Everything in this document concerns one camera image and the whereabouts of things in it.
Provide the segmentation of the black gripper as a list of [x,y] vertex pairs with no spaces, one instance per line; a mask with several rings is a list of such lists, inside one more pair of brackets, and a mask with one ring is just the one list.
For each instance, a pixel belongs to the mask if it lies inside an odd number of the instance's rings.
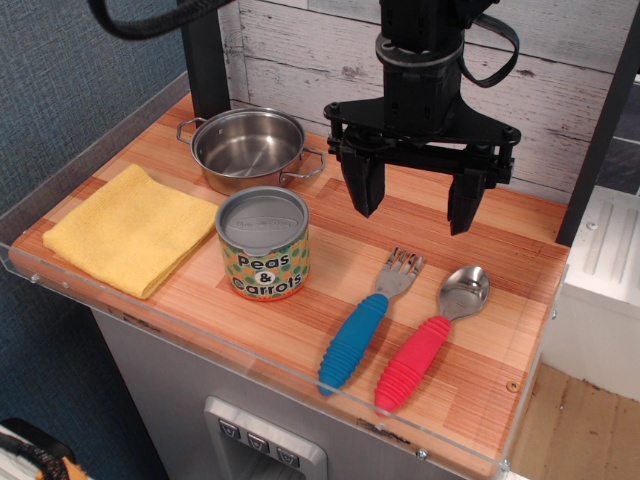
[[405,45],[381,34],[376,55],[383,65],[382,97],[325,107],[329,151],[363,216],[384,198],[387,164],[453,176],[447,212],[452,235],[469,230],[485,188],[510,182],[521,133],[465,103],[461,81],[470,74],[463,52],[461,34],[434,45]]

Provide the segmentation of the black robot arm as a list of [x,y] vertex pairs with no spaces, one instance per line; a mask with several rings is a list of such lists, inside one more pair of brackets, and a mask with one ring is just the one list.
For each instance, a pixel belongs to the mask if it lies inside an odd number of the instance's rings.
[[464,61],[465,32],[473,25],[512,46],[515,31],[486,15],[488,1],[383,1],[376,54],[383,65],[380,98],[332,102],[329,151],[337,157],[354,208],[370,216],[385,195],[385,167],[448,174],[447,219],[457,235],[469,230],[484,192],[509,183],[520,131],[476,112],[461,96],[461,81],[481,88],[501,82],[511,58],[477,79]]

